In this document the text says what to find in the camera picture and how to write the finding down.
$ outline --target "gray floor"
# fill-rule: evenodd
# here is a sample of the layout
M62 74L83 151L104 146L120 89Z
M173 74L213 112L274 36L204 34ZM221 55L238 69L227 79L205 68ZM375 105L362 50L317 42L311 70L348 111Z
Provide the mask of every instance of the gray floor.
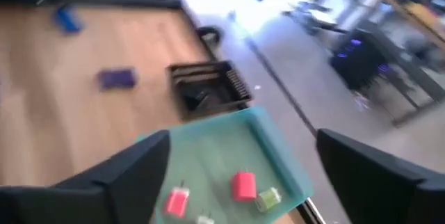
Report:
M427 167L442 167L443 170L441 165L445 158L438 154L445 148L440 144L443 128L425 129L434 120L422 118L407 126L406 130L394 129L391 116L380 105L373 104L370 110L357 107L353 95L327 64L328 54L322 48L322 44L334 42L337 36L326 34L313 38L307 35L299 24L281 15L280 11L286 4L274 0L261 3L255 0L186 2L196 14L198 24L217 25L224 29L225 37L218 54L235 63L254 94L253 104L264 107L282 130L296 158L314 182L312 200L326 223L345 224L349 221L321 168L314 137L256 53L246 44L246 39L251 39L265 56L269 68L276 72L315 128L333 129ZM228 17L231 12L236 15L235 22ZM383 96L382 100L398 106L402 103L393 95L386 99ZM440 117L440 113L435 113L436 120ZM416 142L414 137L419 140L429 137L429 131L435 133L431 137L433 140L427 145ZM419 156L432 150L437 155L427 159Z

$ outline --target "black crate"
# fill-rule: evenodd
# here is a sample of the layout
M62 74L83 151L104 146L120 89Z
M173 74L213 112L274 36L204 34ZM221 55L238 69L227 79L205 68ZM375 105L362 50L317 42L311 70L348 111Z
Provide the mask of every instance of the black crate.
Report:
M252 99L229 61L171 65L168 72L184 119L231 111Z

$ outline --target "red block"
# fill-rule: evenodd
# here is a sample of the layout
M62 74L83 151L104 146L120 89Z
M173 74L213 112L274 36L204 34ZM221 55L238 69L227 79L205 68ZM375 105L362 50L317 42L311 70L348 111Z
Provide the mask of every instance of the red block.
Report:
M255 174L239 172L232 178L233 198L237 202L253 201L257 198Z
M174 187L168 196L164 213L176 218L183 218L186 215L189 194L190 191L187 188Z

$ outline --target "green tray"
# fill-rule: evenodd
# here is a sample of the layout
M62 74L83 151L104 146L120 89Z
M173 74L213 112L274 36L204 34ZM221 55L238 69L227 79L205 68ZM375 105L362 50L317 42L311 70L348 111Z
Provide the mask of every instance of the green tray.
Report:
M195 223L211 212L216 224L273 223L313 193L312 183L294 159L268 114L259 108L193 122L170 130L172 149L156 224ZM234 202L231 180L240 170L254 173L258 192L275 187L282 202L265 214L254 202ZM186 217L163 213L174 186L190 189Z

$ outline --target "teal tray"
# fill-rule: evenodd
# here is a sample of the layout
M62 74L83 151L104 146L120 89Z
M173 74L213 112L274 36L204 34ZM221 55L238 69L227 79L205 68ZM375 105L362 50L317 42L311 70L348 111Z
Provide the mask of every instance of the teal tray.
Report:
M312 183L294 159L269 115L259 108L193 122L170 130L172 149L156 206L156 224L195 223L204 211L215 223L273 223L313 193ZM282 202L265 214L254 202L234 202L231 180L240 170L254 173L257 190L275 187ZM190 189L186 217L163 213L172 188Z

